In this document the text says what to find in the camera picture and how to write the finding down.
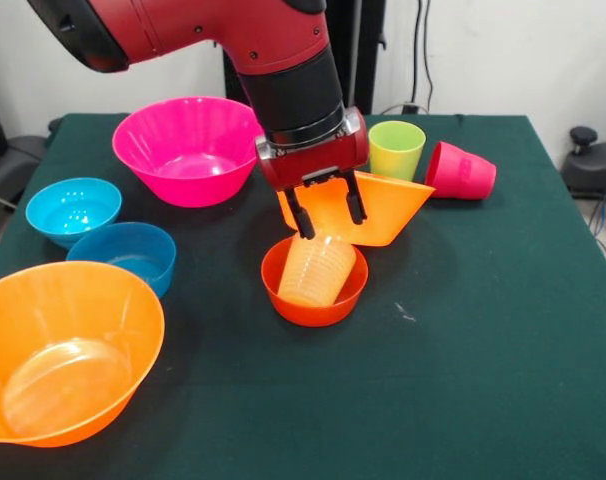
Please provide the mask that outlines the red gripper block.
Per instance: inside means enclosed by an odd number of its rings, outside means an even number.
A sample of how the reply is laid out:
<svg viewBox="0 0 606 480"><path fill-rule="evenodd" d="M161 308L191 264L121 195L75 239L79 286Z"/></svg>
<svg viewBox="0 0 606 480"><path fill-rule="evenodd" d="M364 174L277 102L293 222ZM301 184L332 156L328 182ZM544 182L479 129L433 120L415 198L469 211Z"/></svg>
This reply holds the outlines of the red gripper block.
<svg viewBox="0 0 606 480"><path fill-rule="evenodd" d="M345 172L346 202L352 222L361 225L367 219L354 171L369 156L367 126L357 107L346 110L339 129L320 143L301 148L280 148L271 145L264 135L255 139L258 164L275 191L284 191L301 238L312 240L315 229L307 210L299 203L293 188L330 172Z"/></svg>

